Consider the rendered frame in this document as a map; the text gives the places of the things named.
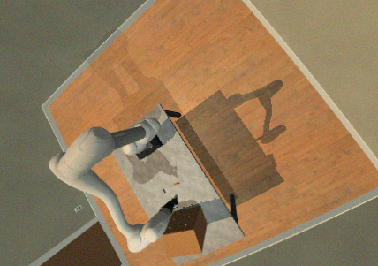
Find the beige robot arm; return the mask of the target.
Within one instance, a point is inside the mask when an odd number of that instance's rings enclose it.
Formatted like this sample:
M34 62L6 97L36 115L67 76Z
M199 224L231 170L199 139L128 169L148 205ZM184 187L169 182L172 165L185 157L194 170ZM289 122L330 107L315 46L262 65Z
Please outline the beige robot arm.
M116 194L91 168L117 148L122 147L127 155L152 148L151 140L158 134L160 127L155 118L147 118L134 128L114 133L95 126L80 134L66 153L59 153L49 161L52 172L64 183L105 202L118 230L127 238L128 249L134 253L162 237L171 218L170 210L161 208L145 224L127 223Z

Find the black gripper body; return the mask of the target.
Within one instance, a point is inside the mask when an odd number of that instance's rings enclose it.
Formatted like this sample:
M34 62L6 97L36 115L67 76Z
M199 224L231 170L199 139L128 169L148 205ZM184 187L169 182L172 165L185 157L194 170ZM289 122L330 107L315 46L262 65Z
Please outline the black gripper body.
M171 212L171 214L172 214L172 212L173 212L173 207L174 207L174 205L173 204L171 204L171 206L169 206L169 205L165 205L165 206L163 206L164 208L167 208L167 209L169 209L170 210L170 212Z

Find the brown wooden drawer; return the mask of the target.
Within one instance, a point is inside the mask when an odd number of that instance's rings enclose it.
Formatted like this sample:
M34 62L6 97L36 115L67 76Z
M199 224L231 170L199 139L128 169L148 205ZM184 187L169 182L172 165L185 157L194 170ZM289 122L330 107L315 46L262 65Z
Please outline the brown wooden drawer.
M196 220L197 215L198 215L198 213L186 215L186 216L184 216L181 223Z
M172 217L170 219L170 221L168 222L168 225L171 225L171 224L179 224L182 220L183 216L180 216L180 217Z
M178 228L178 232L191 230L191 229L193 229L194 224L195 224L195 221L182 223L182 224L180 224L180 226Z
M200 206L199 207L194 207L193 210L187 209L185 215L192 214L192 213L197 213L197 212L199 212L199 208L200 208Z
M178 229L178 227L179 227L179 225L180 224L168 225L164 234L176 232L177 229Z
M186 209L183 209L183 210L179 210L179 211L175 211L172 215L172 217L180 217L180 216L183 216L185 214L185 211Z

